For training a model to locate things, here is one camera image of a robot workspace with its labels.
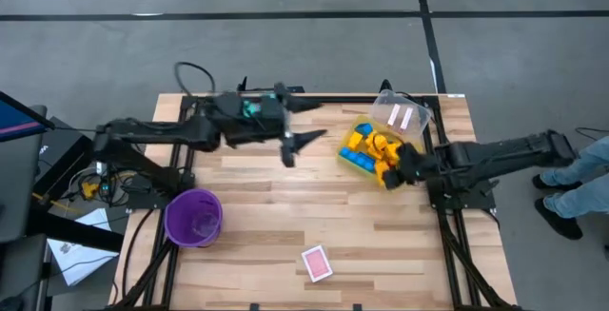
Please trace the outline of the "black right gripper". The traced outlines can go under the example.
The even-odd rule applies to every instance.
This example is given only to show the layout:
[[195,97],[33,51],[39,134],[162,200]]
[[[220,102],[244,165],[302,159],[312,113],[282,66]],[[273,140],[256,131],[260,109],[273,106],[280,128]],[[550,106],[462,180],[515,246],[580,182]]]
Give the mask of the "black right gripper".
[[396,148],[400,158],[399,171],[386,170],[383,173],[383,184],[387,190],[393,190],[403,183],[414,185],[440,176],[440,162],[435,154],[420,153],[411,143],[404,143]]

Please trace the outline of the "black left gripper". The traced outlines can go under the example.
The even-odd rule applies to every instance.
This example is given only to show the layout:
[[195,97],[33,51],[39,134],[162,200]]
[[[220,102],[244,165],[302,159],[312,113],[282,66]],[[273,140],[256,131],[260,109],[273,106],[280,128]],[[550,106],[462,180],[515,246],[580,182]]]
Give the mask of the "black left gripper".
[[276,85],[277,99],[262,95],[258,103],[261,111],[255,117],[245,117],[243,104],[247,98],[237,92],[214,96],[208,104],[208,120],[223,134],[228,146],[236,148],[249,143],[279,140],[280,156],[285,167],[294,167],[294,154],[327,133],[326,129],[293,133],[288,112],[300,113],[321,107],[323,104],[303,97],[291,96],[285,85]]

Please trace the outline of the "yellow curved toy brick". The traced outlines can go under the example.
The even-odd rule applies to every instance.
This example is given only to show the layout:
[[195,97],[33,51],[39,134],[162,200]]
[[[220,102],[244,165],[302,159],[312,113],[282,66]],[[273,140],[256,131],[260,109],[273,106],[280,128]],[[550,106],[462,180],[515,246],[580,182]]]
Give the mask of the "yellow curved toy brick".
[[374,130],[367,135],[365,143],[369,148],[381,150],[386,145],[386,139],[381,133]]

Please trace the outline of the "large blue four-stud brick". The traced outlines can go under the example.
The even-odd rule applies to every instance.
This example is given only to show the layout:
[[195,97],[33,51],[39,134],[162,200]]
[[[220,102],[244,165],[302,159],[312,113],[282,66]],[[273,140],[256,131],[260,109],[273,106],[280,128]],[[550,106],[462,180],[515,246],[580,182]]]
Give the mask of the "large blue four-stud brick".
[[351,150],[349,147],[343,147],[339,151],[339,155],[365,171],[375,172],[375,160],[365,153]]

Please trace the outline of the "yellow translucent plastic bin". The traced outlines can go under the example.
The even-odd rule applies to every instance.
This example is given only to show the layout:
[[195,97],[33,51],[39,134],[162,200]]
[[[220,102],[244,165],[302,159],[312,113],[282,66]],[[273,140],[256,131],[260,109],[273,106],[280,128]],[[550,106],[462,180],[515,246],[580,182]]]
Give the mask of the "yellow translucent plastic bin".
[[[374,130],[378,131],[379,133],[381,133],[385,139],[386,139],[386,145],[390,144],[390,143],[411,143],[418,152],[420,153],[425,153],[425,149],[424,149],[424,144],[422,143],[422,139],[420,139],[419,141],[415,141],[415,142],[405,142],[404,140],[402,140],[397,134],[387,130],[386,128],[384,128],[381,124],[377,123],[376,121],[374,121],[373,119],[371,119],[368,116],[365,115],[359,115],[355,121],[353,122],[353,124],[351,125],[351,127],[348,129],[348,131],[346,132],[346,134],[344,135],[342,141],[340,142],[340,144],[338,145],[338,149],[337,149],[337,159],[339,162],[344,163],[347,166],[350,166],[354,171],[357,171],[360,175],[365,176],[368,180],[372,180],[374,181],[380,188],[385,189],[385,187],[381,187],[376,179],[376,174],[375,172],[368,172],[363,170],[362,168],[359,168],[353,164],[351,164],[347,159],[341,157],[339,155],[339,151],[343,148],[343,147],[347,147],[347,142],[351,136],[351,134],[355,131],[355,127],[358,124],[361,123],[369,123],[373,126]],[[387,162],[387,160],[385,159],[384,155],[383,155],[383,149],[386,146],[383,146],[383,148],[381,150],[375,150],[374,148],[369,148],[366,143],[367,136],[363,136],[363,140],[362,142],[358,145],[358,148],[356,151],[360,151],[362,153],[365,153],[367,155],[369,155],[370,157],[372,157],[375,162],[377,160],[385,160]],[[391,168],[396,168],[397,167],[397,163],[395,163],[394,165],[392,165],[390,162],[388,162],[391,165]]]

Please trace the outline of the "pink boxed card deck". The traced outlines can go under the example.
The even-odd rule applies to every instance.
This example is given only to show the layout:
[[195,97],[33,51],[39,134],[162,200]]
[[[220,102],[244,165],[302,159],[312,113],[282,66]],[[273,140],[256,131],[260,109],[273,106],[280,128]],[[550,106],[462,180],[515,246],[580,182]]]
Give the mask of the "pink boxed card deck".
[[301,257],[312,282],[319,282],[333,274],[324,248],[321,245],[306,250],[301,254]]

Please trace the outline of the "clear rounded plastic container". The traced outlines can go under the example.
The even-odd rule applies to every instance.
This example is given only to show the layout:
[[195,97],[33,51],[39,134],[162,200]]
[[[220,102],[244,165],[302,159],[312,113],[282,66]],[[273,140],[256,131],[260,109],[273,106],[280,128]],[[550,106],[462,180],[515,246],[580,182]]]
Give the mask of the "clear rounded plastic container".
[[[401,109],[394,126],[389,126],[387,120],[395,104],[400,105]],[[379,93],[370,109],[370,117],[405,142],[415,142],[421,139],[431,119],[431,113],[413,97],[386,90]]]

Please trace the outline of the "purple plastic bucket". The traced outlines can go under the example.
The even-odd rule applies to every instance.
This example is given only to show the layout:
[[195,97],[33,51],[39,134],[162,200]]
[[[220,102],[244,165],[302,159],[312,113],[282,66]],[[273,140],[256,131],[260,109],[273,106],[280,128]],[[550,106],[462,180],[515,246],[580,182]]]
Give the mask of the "purple plastic bucket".
[[224,212],[220,200],[205,189],[190,189],[165,209],[164,228],[179,247],[208,247],[222,230]]

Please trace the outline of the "person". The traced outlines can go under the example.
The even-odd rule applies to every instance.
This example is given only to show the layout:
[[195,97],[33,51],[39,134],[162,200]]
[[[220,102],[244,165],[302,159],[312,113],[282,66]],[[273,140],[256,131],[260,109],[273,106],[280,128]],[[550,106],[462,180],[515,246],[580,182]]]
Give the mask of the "person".
[[568,240],[583,236],[577,217],[592,212],[609,214],[609,172],[587,183],[582,181],[601,166],[609,167],[609,135],[583,149],[571,165],[551,168],[532,178],[535,188],[558,191],[535,200],[535,208]]

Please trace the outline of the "black equipment box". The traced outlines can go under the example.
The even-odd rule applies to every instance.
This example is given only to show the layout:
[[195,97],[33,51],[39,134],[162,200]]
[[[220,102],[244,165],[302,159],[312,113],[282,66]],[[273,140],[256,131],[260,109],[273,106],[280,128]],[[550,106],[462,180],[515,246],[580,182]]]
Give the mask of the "black equipment box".
[[42,137],[33,192],[57,200],[68,191],[72,177],[91,164],[93,141],[57,117],[50,120],[56,129]]

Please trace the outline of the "black stand leg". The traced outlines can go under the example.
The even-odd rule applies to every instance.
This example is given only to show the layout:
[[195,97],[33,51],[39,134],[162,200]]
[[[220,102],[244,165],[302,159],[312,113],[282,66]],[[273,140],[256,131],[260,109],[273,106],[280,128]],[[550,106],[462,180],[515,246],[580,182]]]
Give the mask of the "black stand leg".
[[40,234],[54,240],[111,252],[120,252],[124,240],[123,235],[111,230],[80,224],[48,212],[33,210],[29,213],[25,235]]

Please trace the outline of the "white paper sheet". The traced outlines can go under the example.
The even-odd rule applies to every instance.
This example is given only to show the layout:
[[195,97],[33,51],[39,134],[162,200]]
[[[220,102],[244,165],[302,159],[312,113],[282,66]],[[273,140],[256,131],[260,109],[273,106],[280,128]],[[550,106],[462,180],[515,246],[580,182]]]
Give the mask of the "white paper sheet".
[[[97,208],[75,220],[79,224],[93,225],[110,231],[109,219],[104,208]],[[118,256],[117,252],[83,246],[54,239],[47,243],[67,286],[73,286],[106,262]]]

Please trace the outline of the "blue screen monitor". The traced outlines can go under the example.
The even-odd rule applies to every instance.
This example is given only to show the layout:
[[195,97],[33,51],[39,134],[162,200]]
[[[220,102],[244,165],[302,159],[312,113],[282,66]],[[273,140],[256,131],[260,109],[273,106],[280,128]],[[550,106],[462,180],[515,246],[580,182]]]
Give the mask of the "blue screen monitor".
[[55,129],[45,116],[0,91],[0,143]]

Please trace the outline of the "dark grey cabinet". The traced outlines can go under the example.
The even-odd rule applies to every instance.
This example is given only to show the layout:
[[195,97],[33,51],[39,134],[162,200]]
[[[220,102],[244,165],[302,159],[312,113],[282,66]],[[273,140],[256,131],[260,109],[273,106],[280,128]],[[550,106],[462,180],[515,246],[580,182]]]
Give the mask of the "dark grey cabinet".
[[26,234],[42,135],[5,141],[2,130],[22,112],[0,102],[0,243]]

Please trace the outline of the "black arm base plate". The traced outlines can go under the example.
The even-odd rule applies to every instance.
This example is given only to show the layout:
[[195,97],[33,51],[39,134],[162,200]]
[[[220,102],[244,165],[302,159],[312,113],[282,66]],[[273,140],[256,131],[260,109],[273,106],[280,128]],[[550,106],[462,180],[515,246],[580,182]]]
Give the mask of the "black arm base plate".
[[165,191],[161,187],[154,186],[146,177],[135,175],[129,183],[124,186],[128,194],[128,209],[165,209],[182,192],[195,186],[195,175],[193,173],[181,173],[180,182],[176,191]]
[[493,189],[498,181],[481,181],[472,187],[454,185],[447,178],[433,178],[425,185],[430,204],[440,210],[480,209],[496,207]]

